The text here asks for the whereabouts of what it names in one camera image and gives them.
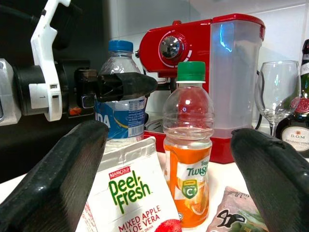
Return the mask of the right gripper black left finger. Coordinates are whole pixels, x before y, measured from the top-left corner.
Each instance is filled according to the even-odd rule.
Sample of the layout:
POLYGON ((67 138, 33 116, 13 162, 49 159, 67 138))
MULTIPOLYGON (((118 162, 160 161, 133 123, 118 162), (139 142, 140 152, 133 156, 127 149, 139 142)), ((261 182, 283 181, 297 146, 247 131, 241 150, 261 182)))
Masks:
POLYGON ((108 127, 95 120, 63 136, 1 203, 1 231, 75 231, 107 137, 108 127))

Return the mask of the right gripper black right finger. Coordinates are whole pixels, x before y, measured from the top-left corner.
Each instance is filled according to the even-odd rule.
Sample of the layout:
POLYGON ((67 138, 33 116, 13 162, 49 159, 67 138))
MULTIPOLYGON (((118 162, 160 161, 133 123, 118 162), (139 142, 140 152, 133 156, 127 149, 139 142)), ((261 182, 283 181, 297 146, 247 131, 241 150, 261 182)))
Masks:
POLYGON ((232 131, 232 156, 270 232, 309 230, 309 163, 290 144, 254 129, 232 131))

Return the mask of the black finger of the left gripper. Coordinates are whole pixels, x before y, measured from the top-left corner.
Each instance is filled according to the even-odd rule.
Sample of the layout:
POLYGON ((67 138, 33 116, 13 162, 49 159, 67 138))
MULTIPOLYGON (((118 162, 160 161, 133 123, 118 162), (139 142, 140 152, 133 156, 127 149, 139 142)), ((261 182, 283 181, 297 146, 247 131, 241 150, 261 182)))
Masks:
POLYGON ((137 72, 105 74, 98 77, 96 97, 100 102, 136 99, 154 92, 157 86, 154 78, 137 72))

